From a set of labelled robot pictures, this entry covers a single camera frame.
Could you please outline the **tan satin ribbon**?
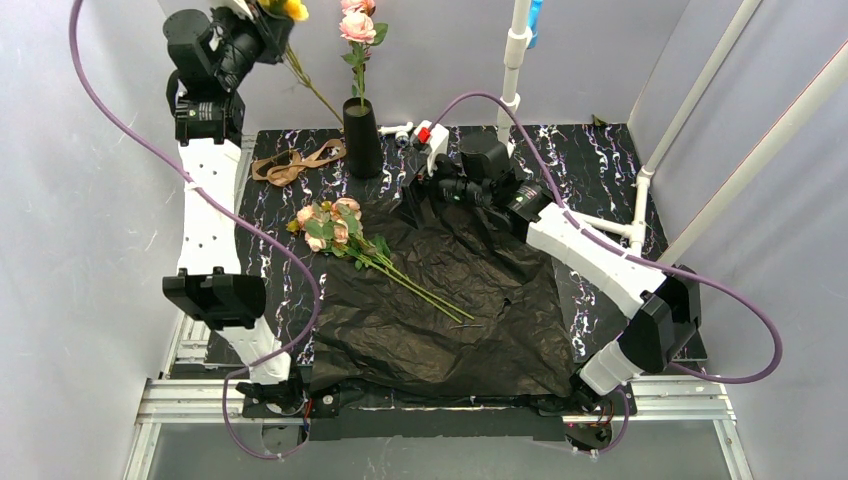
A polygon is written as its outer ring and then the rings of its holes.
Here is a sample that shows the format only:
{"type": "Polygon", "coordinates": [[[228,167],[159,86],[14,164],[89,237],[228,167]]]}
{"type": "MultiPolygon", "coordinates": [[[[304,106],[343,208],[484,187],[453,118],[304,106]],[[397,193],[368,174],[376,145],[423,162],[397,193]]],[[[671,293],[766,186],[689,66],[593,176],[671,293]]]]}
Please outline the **tan satin ribbon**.
{"type": "Polygon", "coordinates": [[[296,149],[289,149],[267,158],[254,160],[251,164],[251,178],[257,182],[286,187],[305,171],[319,169],[340,161],[346,154],[347,149],[343,141],[338,138],[328,140],[306,156],[296,149]]]}

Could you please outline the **dark pink rose stem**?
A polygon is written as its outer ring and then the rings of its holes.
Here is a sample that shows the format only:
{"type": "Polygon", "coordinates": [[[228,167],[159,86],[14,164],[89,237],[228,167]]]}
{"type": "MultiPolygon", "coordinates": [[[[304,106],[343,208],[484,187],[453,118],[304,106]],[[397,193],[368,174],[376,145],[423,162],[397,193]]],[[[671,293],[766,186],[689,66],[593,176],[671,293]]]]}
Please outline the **dark pink rose stem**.
{"type": "Polygon", "coordinates": [[[375,22],[376,2],[371,0],[342,0],[342,18],[339,23],[340,37],[347,42],[350,52],[342,59],[353,72],[352,94],[358,99],[359,110],[366,110],[366,65],[371,58],[370,50],[379,46],[388,33],[388,24],[375,22]]]}

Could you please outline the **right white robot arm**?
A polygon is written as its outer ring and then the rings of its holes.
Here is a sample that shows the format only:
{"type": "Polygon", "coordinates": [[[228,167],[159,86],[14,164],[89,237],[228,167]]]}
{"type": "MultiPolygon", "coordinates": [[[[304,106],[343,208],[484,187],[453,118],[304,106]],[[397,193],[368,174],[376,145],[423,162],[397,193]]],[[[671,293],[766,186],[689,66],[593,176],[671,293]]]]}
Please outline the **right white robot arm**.
{"type": "Polygon", "coordinates": [[[412,146],[425,164],[403,186],[396,213],[416,228],[422,204],[453,203],[480,208],[498,229],[550,255],[593,283],[628,320],[623,332],[571,376],[574,396],[591,406],[643,373],[661,373],[701,326],[696,282],[626,260],[614,243],[589,239],[593,228],[567,220],[548,187],[524,179],[508,148],[495,135],[478,132],[460,143],[460,161],[446,154],[444,139],[421,127],[412,146]]]}

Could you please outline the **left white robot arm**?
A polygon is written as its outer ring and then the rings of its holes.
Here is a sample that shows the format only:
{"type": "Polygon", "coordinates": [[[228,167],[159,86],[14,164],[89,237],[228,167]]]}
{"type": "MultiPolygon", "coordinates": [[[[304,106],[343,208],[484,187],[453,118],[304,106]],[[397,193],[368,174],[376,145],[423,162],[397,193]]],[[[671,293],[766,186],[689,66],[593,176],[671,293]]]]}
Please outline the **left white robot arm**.
{"type": "Polygon", "coordinates": [[[213,1],[208,13],[179,10],[163,25],[175,66],[166,98],[189,177],[178,273],[164,278],[163,293],[227,340],[258,385],[286,382],[291,358],[264,317],[260,278],[243,274],[237,254],[232,217],[245,114],[238,88],[255,64],[281,60],[292,27],[256,1],[213,1]]]}

